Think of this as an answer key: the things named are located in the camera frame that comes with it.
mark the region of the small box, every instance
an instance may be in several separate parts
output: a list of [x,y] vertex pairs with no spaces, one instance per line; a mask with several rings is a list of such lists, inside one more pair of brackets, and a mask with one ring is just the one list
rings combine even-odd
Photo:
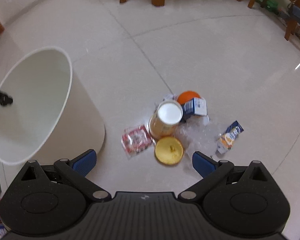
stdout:
[[193,115],[207,115],[207,101],[204,98],[192,98],[190,101],[182,105],[183,120],[187,120]]

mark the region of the trash can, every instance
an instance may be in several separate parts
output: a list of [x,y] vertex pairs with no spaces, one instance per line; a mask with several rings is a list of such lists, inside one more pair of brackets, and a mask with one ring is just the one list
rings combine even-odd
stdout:
[[36,159],[41,165],[72,159],[87,149],[98,152],[103,120],[57,47],[37,49],[18,61],[0,84],[13,98],[0,106],[0,161],[7,165]]

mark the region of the silver screw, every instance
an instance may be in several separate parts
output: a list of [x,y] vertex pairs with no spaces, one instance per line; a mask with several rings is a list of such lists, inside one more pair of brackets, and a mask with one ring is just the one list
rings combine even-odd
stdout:
[[184,191],[181,193],[181,197],[184,199],[194,199],[197,196],[193,191]]
[[98,199],[103,199],[103,198],[106,198],[108,196],[108,192],[104,191],[104,190],[98,190],[98,191],[95,191],[92,196],[94,198],[98,198]]

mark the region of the blue gripper pad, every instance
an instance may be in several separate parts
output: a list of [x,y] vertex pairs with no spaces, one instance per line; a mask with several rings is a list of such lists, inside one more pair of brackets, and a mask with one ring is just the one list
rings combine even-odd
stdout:
[[216,170],[218,163],[201,152],[195,152],[192,155],[192,166],[201,177],[205,178],[211,172]]
[[97,154],[94,150],[89,150],[88,153],[85,152],[82,155],[84,156],[78,156],[72,160],[72,169],[85,177],[96,166]]

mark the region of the orange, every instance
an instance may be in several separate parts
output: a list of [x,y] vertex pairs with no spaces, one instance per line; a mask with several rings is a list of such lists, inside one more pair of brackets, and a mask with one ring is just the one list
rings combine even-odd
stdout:
[[180,105],[183,105],[184,103],[190,101],[192,98],[201,98],[200,95],[197,92],[194,91],[185,91],[181,93],[177,99],[177,102]]

